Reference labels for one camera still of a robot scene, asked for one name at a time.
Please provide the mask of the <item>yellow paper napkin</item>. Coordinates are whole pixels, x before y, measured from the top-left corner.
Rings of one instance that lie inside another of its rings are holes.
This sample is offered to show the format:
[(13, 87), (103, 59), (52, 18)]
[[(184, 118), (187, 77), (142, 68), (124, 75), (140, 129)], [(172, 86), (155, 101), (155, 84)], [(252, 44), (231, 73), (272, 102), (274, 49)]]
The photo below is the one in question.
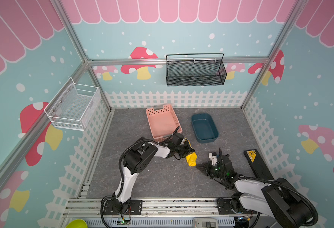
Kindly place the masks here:
[(186, 161), (187, 161), (189, 166), (195, 167), (195, 166), (197, 166), (197, 163), (196, 163), (197, 154), (195, 152), (195, 149), (192, 148), (191, 142), (188, 139), (186, 139), (186, 141), (188, 142), (188, 146), (189, 146), (189, 152), (186, 155)]

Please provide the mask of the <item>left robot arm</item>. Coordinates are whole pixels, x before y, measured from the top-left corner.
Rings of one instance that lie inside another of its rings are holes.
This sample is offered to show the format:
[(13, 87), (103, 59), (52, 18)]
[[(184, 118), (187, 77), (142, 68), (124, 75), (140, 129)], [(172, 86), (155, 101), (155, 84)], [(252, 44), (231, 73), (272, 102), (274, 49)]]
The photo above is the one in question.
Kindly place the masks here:
[(155, 157), (176, 159), (186, 158), (195, 153), (190, 141), (178, 129), (161, 142), (141, 137), (120, 156), (118, 167), (121, 180), (111, 197), (101, 200), (101, 216), (125, 214), (139, 215), (141, 200), (132, 200), (132, 190), (138, 175), (144, 171)]

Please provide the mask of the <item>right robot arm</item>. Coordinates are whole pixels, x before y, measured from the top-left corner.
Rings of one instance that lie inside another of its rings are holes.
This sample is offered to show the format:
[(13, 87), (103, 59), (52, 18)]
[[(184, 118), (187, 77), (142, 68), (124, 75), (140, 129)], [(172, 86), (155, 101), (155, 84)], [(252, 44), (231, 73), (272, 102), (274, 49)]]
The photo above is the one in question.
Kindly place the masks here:
[(275, 218), (284, 228), (311, 227), (319, 220), (313, 203), (284, 178), (276, 180), (248, 177), (237, 173), (229, 155), (210, 153), (209, 161), (197, 165), (205, 176), (235, 191), (230, 199), (218, 198), (220, 214), (255, 211)]

